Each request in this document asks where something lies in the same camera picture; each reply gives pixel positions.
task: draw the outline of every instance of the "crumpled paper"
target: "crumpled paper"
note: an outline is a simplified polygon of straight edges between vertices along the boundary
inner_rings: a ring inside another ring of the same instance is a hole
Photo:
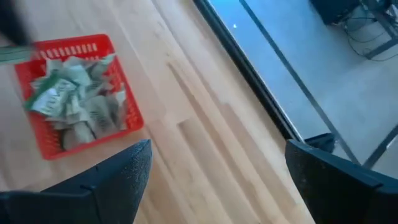
[[[114,91],[112,75],[104,75],[114,58],[47,59],[45,76],[30,84],[35,93],[25,107],[45,115],[60,131],[65,150],[126,129],[126,91],[123,86]]]

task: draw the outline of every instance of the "red basket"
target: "red basket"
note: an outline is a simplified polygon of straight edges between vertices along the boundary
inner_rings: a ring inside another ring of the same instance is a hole
[[[30,83],[35,78],[45,75],[45,57],[52,59],[60,58],[64,61],[72,55],[80,58],[96,59],[114,53],[109,37],[104,34],[42,41],[35,43],[35,46],[38,51],[34,53],[32,60],[15,66],[25,100],[33,94]],[[124,84],[126,89],[127,129],[111,136],[97,139],[91,143],[82,144],[69,151],[64,151],[60,145],[58,131],[54,130],[49,122],[44,121],[45,117],[41,114],[29,112],[29,120],[44,159],[53,160],[75,154],[89,147],[124,136],[132,131],[137,131],[143,127],[144,120],[117,57],[109,66],[109,70],[105,75],[109,74],[114,76],[111,84],[115,86],[115,91],[120,90],[121,84]]]

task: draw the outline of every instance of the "floor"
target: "floor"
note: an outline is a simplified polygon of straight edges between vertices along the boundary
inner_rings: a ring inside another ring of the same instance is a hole
[[[140,139],[153,167],[136,224],[313,223],[282,136],[191,1],[19,1],[35,40],[105,33],[143,130],[79,154],[40,157],[11,66],[0,67],[0,190],[42,190]]]
[[[302,93],[292,72],[275,54],[240,0],[210,2],[302,137],[330,132],[330,126]],[[363,164],[398,122],[398,101],[395,100],[398,94],[398,57],[375,62],[357,55],[349,46],[343,29],[324,25],[309,0],[246,0],[246,3],[333,128],[358,162]],[[361,9],[358,11],[356,16],[365,16]],[[350,21],[349,29],[360,27],[358,22],[363,21]],[[375,23],[352,34],[364,41],[381,32],[380,25]],[[387,34],[384,34],[375,41],[352,45],[363,54],[366,48],[373,48],[387,39]],[[397,52],[398,47],[394,47],[375,60],[389,58]],[[349,159],[341,145],[335,154]],[[374,170],[398,178],[393,162],[398,159],[394,144],[383,157]]]

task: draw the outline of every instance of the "light wood surface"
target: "light wood surface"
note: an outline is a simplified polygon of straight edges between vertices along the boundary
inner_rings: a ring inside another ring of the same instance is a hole
[[[41,159],[11,66],[0,67],[0,190],[42,190],[152,139],[145,223],[313,223],[284,140],[189,0],[24,0],[35,40],[105,33],[146,126],[56,161]]]

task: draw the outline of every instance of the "wood grain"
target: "wood grain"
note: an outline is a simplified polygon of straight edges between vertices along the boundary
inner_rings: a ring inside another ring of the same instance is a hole
[[[144,129],[44,161],[12,67],[0,67],[0,190],[38,191],[140,139],[153,166],[135,224],[313,223],[284,140],[189,0],[20,0],[35,40],[96,33],[113,41]]]

